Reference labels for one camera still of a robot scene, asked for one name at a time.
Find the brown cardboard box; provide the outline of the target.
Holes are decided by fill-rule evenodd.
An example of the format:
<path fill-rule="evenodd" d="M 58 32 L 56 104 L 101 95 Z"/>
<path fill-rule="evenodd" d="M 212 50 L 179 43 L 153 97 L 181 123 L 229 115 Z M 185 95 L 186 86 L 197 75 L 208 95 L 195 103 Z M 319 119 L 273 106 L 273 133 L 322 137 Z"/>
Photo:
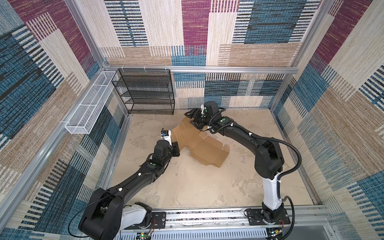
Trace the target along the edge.
<path fill-rule="evenodd" d="M 178 143 L 180 150 L 187 147 L 190 156 L 205 166 L 220 168 L 230 153 L 228 145 L 195 128 L 187 117 L 171 130 L 171 140 Z"/>

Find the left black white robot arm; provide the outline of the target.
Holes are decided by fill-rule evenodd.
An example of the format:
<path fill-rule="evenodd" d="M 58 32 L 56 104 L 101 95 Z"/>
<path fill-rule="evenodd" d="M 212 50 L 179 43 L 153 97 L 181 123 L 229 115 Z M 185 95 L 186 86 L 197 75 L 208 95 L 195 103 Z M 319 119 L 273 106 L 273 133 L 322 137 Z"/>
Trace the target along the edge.
<path fill-rule="evenodd" d="M 148 226 L 152 208 L 137 202 L 127 202 L 144 187 L 155 182 L 167 169 L 173 157 L 180 156 L 177 142 L 157 141 L 139 170 L 116 186 L 95 190 L 84 209 L 78 229 L 93 240 L 112 240 L 123 229 L 132 225 Z"/>

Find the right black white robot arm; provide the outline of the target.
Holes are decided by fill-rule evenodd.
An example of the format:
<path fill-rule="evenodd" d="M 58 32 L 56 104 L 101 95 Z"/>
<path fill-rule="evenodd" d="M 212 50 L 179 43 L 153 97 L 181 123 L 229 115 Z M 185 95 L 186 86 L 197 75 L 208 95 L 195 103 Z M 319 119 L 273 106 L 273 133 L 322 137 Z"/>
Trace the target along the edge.
<path fill-rule="evenodd" d="M 230 117 L 223 116 L 225 108 L 220 108 L 215 101 L 208 101 L 199 108 L 185 113 L 190 123 L 202 132 L 209 131 L 212 135 L 220 134 L 240 143 L 255 156 L 255 170 L 262 178 L 264 200 L 262 216 L 266 224 L 274 224 L 284 214 L 285 199 L 281 197 L 281 178 L 298 170 L 302 164 L 302 156 L 293 145 L 275 138 L 262 137 L 239 125 Z M 283 171 L 285 163 L 280 144 L 292 149 L 297 155 L 296 165 Z"/>

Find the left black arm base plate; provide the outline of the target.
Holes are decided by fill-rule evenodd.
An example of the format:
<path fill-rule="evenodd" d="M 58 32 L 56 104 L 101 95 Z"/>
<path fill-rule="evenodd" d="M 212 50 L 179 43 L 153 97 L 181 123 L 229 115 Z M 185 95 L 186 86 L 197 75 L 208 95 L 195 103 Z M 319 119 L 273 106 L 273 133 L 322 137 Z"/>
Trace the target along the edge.
<path fill-rule="evenodd" d="M 164 229 L 166 225 L 166 212 L 151 212 L 146 214 L 144 220 L 136 225 L 124 228 L 124 230 L 149 230 L 154 226 L 155 229 Z"/>

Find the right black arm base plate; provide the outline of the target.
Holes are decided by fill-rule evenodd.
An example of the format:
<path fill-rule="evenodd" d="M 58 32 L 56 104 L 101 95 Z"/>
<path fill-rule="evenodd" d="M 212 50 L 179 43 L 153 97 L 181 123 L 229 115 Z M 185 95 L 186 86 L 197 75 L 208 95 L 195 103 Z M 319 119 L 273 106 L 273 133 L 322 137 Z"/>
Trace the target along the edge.
<path fill-rule="evenodd" d="M 270 211 L 269 209 L 245 209 L 245 217 L 249 221 L 250 226 L 266 226 L 266 225 L 290 225 L 291 220 L 284 208 Z"/>

